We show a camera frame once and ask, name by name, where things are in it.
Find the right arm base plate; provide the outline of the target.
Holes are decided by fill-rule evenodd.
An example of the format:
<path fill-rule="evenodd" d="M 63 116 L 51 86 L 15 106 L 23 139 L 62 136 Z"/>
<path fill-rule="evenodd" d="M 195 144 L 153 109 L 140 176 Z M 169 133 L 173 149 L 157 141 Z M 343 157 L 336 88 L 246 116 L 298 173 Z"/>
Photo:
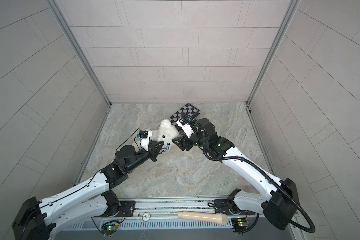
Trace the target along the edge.
<path fill-rule="evenodd" d="M 215 213 L 222 213 L 227 216 L 255 216 L 256 213 L 247 211 L 247 210 L 239 210 L 238 207 L 235 207 L 233 201 L 229 201 L 226 199 L 216 199 L 212 202 L 208 203 L 208 206 L 215 210 Z"/>

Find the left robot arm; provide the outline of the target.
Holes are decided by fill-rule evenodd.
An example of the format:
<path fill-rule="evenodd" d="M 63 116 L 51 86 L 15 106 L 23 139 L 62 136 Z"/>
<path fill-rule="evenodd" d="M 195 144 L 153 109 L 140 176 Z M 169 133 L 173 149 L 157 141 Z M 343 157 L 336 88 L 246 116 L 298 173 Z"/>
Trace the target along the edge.
<path fill-rule="evenodd" d="M 22 204 L 12 223 L 17 240 L 48 240 L 62 229 L 91 217 L 116 215 L 120 201 L 112 189 L 147 160 L 156 161 L 164 142 L 151 141 L 138 152 L 123 146 L 115 159 L 94 176 L 66 191 L 38 200 L 29 198 Z"/>

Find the white teddy bear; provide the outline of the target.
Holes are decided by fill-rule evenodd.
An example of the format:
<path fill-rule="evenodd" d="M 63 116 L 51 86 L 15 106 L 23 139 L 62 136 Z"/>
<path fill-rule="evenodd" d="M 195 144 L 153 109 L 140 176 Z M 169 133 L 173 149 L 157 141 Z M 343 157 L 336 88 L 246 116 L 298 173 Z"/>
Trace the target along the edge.
<path fill-rule="evenodd" d="M 173 139 L 180 136 L 178 130 L 173 126 L 168 119 L 161 121 L 160 126 L 157 130 L 152 131 L 151 141 L 164 142 L 164 144 L 174 145 L 172 142 Z"/>

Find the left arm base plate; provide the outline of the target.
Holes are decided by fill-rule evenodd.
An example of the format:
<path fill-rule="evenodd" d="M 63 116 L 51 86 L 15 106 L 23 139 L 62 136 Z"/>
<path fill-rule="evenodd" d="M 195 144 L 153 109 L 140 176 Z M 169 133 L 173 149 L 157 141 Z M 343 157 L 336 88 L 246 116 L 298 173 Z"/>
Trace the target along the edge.
<path fill-rule="evenodd" d="M 110 218 L 132 217 L 136 208 L 136 201 L 121 201 L 119 206 L 108 208 L 105 215 Z"/>

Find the blue white striped sweater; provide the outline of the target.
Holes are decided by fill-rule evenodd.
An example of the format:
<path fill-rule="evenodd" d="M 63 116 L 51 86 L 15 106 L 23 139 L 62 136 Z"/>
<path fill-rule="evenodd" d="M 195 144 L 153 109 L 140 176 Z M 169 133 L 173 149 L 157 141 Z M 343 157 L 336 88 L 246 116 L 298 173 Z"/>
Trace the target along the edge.
<path fill-rule="evenodd" d="M 161 147 L 159 154 L 166 153 L 166 152 L 168 152 L 170 149 L 171 149 L 171 144 L 164 144 L 164 145 Z"/>

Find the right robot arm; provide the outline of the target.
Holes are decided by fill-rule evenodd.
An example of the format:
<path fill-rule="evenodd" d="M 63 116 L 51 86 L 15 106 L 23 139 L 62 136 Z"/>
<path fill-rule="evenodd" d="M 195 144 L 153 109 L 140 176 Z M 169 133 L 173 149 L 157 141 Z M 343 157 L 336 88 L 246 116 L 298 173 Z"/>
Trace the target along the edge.
<path fill-rule="evenodd" d="M 181 118 L 176 125 L 181 136 L 173 139 L 173 143 L 182 151 L 200 147 L 209 160 L 215 159 L 232 168 L 259 192 L 251 196 L 241 190 L 233 191 L 228 197 L 231 212 L 263 214 L 279 230 L 287 228 L 299 202 L 297 186 L 292 180 L 281 180 L 249 160 L 234 143 L 219 136 L 208 119 Z"/>

